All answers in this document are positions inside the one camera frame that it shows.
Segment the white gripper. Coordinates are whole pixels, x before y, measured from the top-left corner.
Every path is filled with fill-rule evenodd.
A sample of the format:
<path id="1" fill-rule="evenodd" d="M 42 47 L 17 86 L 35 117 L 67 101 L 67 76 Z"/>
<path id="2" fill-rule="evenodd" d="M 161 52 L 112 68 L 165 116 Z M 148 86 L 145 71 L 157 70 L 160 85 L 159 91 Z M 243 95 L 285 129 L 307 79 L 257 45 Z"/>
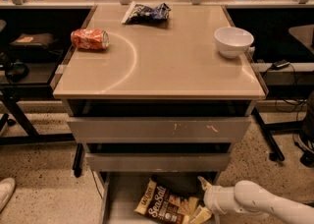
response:
<path id="1" fill-rule="evenodd" d="M 197 179 L 204 191 L 203 202 L 206 207 L 199 205 L 189 218 L 189 224 L 203 224 L 212 217 L 212 212 L 222 215 L 236 210 L 233 187 L 212 186 L 202 176 Z"/>

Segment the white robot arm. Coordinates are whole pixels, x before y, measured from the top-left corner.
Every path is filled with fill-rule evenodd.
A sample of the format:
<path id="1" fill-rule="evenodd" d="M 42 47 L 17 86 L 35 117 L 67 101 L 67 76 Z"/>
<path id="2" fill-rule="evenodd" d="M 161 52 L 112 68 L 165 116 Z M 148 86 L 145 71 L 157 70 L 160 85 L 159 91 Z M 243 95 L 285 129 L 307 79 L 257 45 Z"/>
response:
<path id="1" fill-rule="evenodd" d="M 198 176 L 206 209 L 216 217 L 234 212 L 255 217 L 267 218 L 269 215 L 286 224 L 314 224 L 314 207 L 284 197 L 276 196 L 258 184 L 242 180 L 233 187 L 214 186 Z"/>

